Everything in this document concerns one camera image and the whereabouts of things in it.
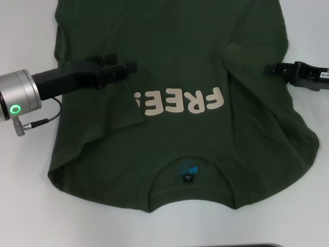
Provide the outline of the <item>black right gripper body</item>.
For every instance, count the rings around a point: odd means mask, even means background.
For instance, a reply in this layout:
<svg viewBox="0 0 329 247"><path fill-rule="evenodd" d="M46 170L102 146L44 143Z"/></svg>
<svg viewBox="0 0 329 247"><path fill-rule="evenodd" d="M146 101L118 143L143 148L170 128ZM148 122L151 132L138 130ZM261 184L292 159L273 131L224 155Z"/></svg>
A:
<svg viewBox="0 0 329 247"><path fill-rule="evenodd" d="M324 74L328 74L328 68L326 67L315 67L308 65L304 62L295 62L296 68L296 76L295 77L301 77L301 78L314 78L314 77L324 77Z"/></svg>

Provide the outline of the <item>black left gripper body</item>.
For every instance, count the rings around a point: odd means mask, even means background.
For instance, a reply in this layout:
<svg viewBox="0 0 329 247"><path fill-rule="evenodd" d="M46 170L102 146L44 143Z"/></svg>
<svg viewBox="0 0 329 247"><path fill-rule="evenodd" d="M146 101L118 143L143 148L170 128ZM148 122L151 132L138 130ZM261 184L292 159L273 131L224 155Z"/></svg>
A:
<svg viewBox="0 0 329 247"><path fill-rule="evenodd" d="M42 100L64 95L84 88L95 87L96 77L102 67L90 60L77 60L66 67L59 67L32 75Z"/></svg>

